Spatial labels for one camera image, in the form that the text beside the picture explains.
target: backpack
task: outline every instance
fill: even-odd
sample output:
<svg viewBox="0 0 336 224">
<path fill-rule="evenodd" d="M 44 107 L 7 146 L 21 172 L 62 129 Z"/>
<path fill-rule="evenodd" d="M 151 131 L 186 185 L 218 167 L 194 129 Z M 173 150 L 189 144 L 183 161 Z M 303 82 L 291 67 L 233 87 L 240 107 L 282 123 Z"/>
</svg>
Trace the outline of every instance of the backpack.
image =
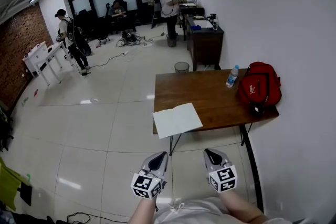
<svg viewBox="0 0 336 224">
<path fill-rule="evenodd" d="M 251 63 L 238 86 L 244 103 L 251 105 L 254 113 L 261 114 L 265 106 L 277 104 L 281 99 L 280 77 L 274 68 L 263 62 Z"/>
<path fill-rule="evenodd" d="M 89 44 L 85 41 L 81 34 L 81 28 L 77 24 L 76 20 L 71 19 L 70 21 L 63 19 L 63 21 L 67 22 L 67 33 L 68 39 L 73 41 L 76 45 L 77 49 L 84 54 L 85 56 L 91 55 L 91 48 Z"/>
</svg>

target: brick wall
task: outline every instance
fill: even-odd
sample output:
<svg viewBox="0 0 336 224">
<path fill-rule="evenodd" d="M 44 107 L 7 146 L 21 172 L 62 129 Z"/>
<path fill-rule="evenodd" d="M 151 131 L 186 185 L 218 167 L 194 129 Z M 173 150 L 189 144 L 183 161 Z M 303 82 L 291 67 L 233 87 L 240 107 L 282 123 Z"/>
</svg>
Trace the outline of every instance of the brick wall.
<svg viewBox="0 0 336 224">
<path fill-rule="evenodd" d="M 31 80 L 22 59 L 43 41 L 53 43 L 38 4 L 0 25 L 0 100 L 10 109 Z"/>
</svg>

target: forearm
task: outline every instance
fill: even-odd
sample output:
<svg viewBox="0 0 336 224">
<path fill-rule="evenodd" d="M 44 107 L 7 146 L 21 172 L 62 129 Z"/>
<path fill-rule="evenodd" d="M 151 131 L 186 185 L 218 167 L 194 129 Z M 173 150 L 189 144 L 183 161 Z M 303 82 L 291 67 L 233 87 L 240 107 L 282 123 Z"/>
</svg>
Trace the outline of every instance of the forearm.
<svg viewBox="0 0 336 224">
<path fill-rule="evenodd" d="M 168 2 L 168 6 L 174 6 L 174 5 L 177 5 L 178 3 L 180 2 L 180 0 L 172 0 L 170 2 Z"/>
<path fill-rule="evenodd" d="M 219 194 L 219 198 L 231 216 L 244 223 L 264 223 L 267 217 L 254 205 L 242 199 L 233 190 Z"/>
<path fill-rule="evenodd" d="M 129 224 L 151 224 L 155 212 L 156 197 L 153 200 L 142 198 Z"/>
</svg>

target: white paper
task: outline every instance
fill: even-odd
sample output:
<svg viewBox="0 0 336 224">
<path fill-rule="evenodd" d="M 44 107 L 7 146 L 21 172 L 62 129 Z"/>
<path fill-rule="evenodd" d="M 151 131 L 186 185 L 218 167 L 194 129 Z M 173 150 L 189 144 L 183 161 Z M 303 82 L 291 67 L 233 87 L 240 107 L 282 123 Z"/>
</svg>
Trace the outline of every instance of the white paper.
<svg viewBox="0 0 336 224">
<path fill-rule="evenodd" d="M 160 139 L 203 126 L 192 103 L 155 112 L 153 116 Z"/>
</svg>

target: white table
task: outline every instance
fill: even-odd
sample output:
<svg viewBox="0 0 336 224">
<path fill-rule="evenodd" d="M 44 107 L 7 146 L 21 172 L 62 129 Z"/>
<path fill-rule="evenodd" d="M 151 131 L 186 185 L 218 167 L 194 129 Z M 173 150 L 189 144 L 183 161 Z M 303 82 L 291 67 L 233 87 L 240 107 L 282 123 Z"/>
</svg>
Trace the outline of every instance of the white table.
<svg viewBox="0 0 336 224">
<path fill-rule="evenodd" d="M 49 81 L 47 80 L 46 76 L 43 74 L 42 70 L 40 69 L 40 66 L 43 65 L 44 63 L 46 63 L 46 65 L 50 68 L 51 70 L 51 73 L 55 76 L 55 78 L 57 79 L 58 83 L 61 83 L 60 79 L 58 78 L 58 76 L 56 75 L 55 71 L 53 70 L 53 68 L 51 67 L 50 63 L 49 63 L 49 59 L 51 59 L 53 56 L 56 60 L 56 62 L 58 63 L 59 65 L 59 68 L 62 68 L 62 65 L 61 63 L 59 62 L 58 60 L 58 57 L 56 55 L 56 52 L 61 48 L 61 46 L 63 45 L 62 42 L 60 43 L 57 43 L 57 44 L 53 44 L 51 45 L 50 47 L 48 47 L 48 50 L 50 50 L 51 48 L 51 51 L 48 52 L 44 52 L 43 54 L 40 55 L 39 57 L 39 60 L 35 62 L 35 68 L 36 68 L 36 72 L 40 73 L 42 75 L 42 77 L 44 78 L 44 81 L 47 83 L 47 85 L 49 86 L 50 83 Z M 63 47 L 63 50 L 64 52 L 66 53 L 67 55 L 67 59 L 69 59 L 69 61 L 71 62 L 71 65 L 73 65 L 72 61 L 71 61 L 71 57 L 69 55 L 69 53 L 66 51 L 65 47 Z"/>
</svg>

